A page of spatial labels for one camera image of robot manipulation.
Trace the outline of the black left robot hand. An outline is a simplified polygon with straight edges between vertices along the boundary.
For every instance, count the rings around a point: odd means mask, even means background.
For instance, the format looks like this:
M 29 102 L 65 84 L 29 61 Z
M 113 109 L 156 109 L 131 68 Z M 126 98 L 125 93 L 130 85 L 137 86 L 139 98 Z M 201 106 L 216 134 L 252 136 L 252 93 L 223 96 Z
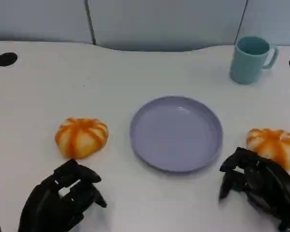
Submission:
M 101 182 L 92 169 L 70 159 L 38 184 L 21 212 L 20 232 L 68 232 L 84 218 L 92 205 L 107 203 L 94 186 Z

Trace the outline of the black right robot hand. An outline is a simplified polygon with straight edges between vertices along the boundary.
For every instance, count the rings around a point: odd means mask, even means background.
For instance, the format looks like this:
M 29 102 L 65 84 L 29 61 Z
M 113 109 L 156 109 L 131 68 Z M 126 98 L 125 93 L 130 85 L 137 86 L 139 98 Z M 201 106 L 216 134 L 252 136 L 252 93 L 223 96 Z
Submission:
M 231 190 L 243 192 L 251 205 L 280 220 L 280 232 L 290 232 L 290 175 L 280 164 L 238 147 L 219 170 L 220 201 Z

